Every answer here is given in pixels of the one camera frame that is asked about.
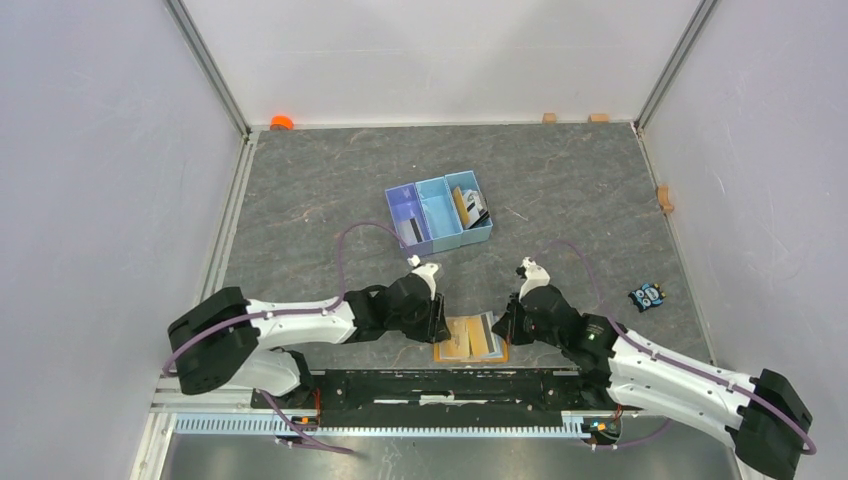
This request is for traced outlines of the orange leather card holder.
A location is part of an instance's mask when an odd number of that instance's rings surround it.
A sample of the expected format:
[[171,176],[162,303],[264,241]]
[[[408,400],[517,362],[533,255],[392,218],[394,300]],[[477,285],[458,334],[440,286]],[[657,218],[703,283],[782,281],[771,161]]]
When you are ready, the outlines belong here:
[[434,346],[433,360],[450,364],[506,363],[509,347],[492,330],[496,320],[492,311],[448,317],[450,338]]

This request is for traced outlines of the white black striped card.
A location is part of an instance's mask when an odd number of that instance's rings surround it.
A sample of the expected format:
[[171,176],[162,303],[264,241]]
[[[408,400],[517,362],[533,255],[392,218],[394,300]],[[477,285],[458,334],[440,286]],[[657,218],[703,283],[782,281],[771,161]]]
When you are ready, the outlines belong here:
[[400,221],[397,224],[397,232],[407,246],[416,245],[426,240],[425,231],[416,217]]

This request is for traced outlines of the stack of credit cards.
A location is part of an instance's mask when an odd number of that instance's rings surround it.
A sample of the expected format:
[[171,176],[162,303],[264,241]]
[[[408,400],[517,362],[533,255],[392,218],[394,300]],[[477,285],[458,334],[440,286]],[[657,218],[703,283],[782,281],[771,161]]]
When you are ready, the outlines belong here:
[[457,186],[451,194],[460,224],[465,230],[477,228],[489,220],[490,213],[486,201],[479,191],[463,190]]

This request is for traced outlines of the gold striped credit card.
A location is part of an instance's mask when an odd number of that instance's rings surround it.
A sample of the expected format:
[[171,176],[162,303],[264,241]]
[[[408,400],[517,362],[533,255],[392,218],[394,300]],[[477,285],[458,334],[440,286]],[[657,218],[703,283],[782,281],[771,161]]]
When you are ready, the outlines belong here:
[[505,357],[502,339],[496,335],[492,326],[494,317],[491,312],[481,313],[468,320],[471,357],[480,361],[495,361]]

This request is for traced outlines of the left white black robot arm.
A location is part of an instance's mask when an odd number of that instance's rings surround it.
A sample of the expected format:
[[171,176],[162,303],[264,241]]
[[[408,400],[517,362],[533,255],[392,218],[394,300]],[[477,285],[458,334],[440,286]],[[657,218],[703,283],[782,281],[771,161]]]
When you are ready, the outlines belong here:
[[314,381],[297,345],[370,342],[390,331],[428,344],[450,338],[434,271],[426,264],[389,286],[317,302],[263,302],[225,287],[168,327],[172,355],[164,372],[188,396],[231,385],[302,407],[313,397]]

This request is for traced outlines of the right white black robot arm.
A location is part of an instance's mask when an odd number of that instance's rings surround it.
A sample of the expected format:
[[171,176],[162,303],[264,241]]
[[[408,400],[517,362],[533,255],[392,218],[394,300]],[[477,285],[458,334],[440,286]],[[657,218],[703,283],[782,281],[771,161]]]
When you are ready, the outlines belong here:
[[794,478],[812,414],[791,382],[733,372],[670,351],[603,316],[581,313],[555,287],[511,295],[493,332],[513,346],[543,342],[577,365],[580,400],[656,413],[706,433],[772,479]]

